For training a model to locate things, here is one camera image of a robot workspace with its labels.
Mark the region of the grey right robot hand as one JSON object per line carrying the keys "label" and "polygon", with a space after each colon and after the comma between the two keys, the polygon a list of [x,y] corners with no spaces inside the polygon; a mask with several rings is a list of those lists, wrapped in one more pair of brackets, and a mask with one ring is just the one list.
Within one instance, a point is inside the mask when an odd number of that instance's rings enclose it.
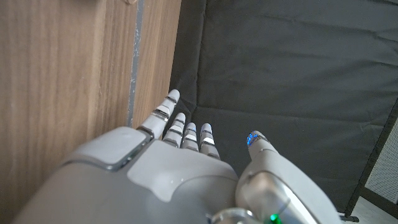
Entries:
{"label": "grey right robot hand", "polygon": [[136,129],[71,153],[15,223],[339,223],[324,191],[259,131],[241,175],[220,159],[210,124],[174,109],[172,90]]}

